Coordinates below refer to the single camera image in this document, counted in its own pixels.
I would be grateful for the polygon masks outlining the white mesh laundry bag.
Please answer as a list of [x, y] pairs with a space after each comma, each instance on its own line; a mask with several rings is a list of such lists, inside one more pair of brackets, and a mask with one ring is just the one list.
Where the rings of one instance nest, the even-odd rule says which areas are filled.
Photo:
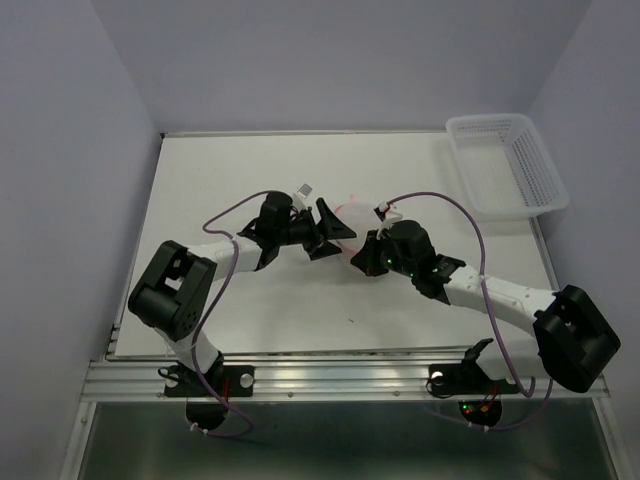
[[368, 232], [377, 230], [381, 224], [374, 209], [373, 204], [355, 200], [334, 208], [334, 215], [356, 234], [355, 238], [333, 240], [333, 243], [342, 250], [340, 255], [342, 263], [350, 270], [356, 271], [351, 260], [364, 246]]

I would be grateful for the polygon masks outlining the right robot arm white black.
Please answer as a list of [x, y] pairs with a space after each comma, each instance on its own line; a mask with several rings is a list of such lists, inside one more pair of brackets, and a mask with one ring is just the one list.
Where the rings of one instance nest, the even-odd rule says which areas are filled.
[[540, 290], [484, 275], [464, 261], [438, 253], [413, 220], [367, 233], [351, 264], [368, 277], [395, 272], [423, 296], [488, 314], [530, 335], [535, 353], [493, 359], [475, 356], [460, 366], [463, 384], [482, 390], [513, 372], [545, 376], [567, 390], [587, 392], [619, 351], [621, 341], [590, 296], [567, 285]]

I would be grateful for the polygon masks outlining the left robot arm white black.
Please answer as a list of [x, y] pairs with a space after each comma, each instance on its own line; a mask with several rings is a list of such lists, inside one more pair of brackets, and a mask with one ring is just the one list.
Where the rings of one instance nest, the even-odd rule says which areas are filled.
[[237, 234], [211, 224], [246, 200], [203, 225], [203, 231], [223, 236], [222, 241], [197, 247], [163, 242], [129, 294], [129, 312], [164, 339], [188, 370], [188, 382], [202, 394], [222, 384], [223, 355], [203, 327], [233, 275], [266, 268], [285, 246], [301, 246], [314, 261], [340, 254], [337, 242], [357, 237], [322, 198], [314, 208], [305, 206], [303, 190], [294, 196], [267, 190], [249, 198], [257, 196], [264, 198], [259, 214]]

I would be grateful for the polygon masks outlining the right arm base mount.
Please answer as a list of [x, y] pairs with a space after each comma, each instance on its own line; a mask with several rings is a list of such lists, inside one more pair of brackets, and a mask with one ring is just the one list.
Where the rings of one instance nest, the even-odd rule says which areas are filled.
[[492, 339], [481, 340], [467, 349], [458, 363], [431, 364], [427, 391], [440, 399], [458, 395], [515, 394], [514, 385], [504, 379], [490, 379], [477, 364], [481, 352], [492, 342]]

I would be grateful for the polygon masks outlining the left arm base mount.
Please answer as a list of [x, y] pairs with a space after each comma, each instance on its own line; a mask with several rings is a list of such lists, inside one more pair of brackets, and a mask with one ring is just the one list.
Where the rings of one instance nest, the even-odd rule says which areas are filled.
[[[157, 373], [164, 380], [164, 395], [168, 398], [210, 397], [197, 374], [180, 363], [160, 367]], [[255, 368], [251, 365], [218, 365], [205, 373], [204, 378], [225, 399], [247, 398], [253, 395]]]

